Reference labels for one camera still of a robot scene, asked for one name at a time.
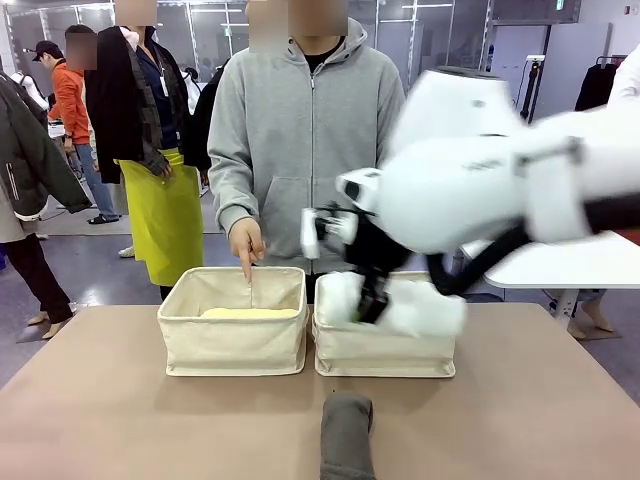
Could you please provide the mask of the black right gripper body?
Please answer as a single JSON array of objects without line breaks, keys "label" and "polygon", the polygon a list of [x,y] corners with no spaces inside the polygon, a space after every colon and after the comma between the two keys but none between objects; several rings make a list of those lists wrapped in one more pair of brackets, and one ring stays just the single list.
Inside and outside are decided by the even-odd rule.
[{"label": "black right gripper body", "polygon": [[383,292],[390,273],[403,266],[411,252],[377,226],[374,215],[356,207],[347,208],[330,202],[329,219],[331,227],[336,227],[338,221],[355,225],[355,236],[350,244],[343,235],[329,233],[329,250],[339,254],[364,277],[362,290],[365,293]]}]

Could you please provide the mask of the person's right hand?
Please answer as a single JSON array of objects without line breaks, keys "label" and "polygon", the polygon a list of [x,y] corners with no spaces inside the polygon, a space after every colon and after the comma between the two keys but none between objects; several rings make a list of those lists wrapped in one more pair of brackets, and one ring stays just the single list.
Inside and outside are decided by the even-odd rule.
[{"label": "person's right hand", "polygon": [[266,244],[262,239],[261,228],[253,218],[236,221],[229,233],[231,252],[241,263],[244,277],[252,282],[252,266],[264,259]]}]

